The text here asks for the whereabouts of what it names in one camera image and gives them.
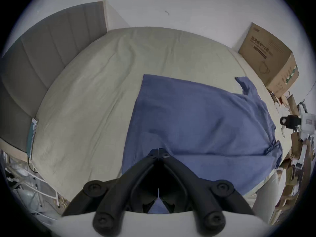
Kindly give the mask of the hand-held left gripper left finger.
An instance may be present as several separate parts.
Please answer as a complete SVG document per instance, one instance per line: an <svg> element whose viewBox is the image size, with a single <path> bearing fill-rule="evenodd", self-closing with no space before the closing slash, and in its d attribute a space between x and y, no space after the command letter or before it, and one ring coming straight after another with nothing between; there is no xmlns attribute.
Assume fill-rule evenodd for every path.
<svg viewBox="0 0 316 237"><path fill-rule="evenodd" d="M158 149L153 149L120 178L89 181L70 202L62 217L96 212L92 220L94 230L100 235L117 235L126 210L146 214L158 199L158 188L153 183L141 188L141 182L157 161Z"/></svg>

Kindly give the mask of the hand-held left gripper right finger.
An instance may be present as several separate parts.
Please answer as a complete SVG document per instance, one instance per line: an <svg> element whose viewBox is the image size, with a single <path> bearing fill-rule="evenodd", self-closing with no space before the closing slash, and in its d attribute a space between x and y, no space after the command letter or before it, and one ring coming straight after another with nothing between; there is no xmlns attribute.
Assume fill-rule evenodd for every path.
<svg viewBox="0 0 316 237"><path fill-rule="evenodd" d="M223 211L254 216L249 204L231 182L199 178L165 149L159 149L159 160L184 190L202 234L216 235L223 231L227 223Z"/></svg>

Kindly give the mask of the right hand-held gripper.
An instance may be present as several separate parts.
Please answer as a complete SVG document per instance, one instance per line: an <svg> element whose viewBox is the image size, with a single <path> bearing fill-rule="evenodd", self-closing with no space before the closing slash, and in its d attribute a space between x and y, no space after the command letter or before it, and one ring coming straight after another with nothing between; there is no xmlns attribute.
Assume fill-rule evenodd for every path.
<svg viewBox="0 0 316 237"><path fill-rule="evenodd" d="M296 131L299 129L300 132L315 133L316 116L309 113L303 113L300 116L282 116L280 118L280 124L291 130Z"/></svg>

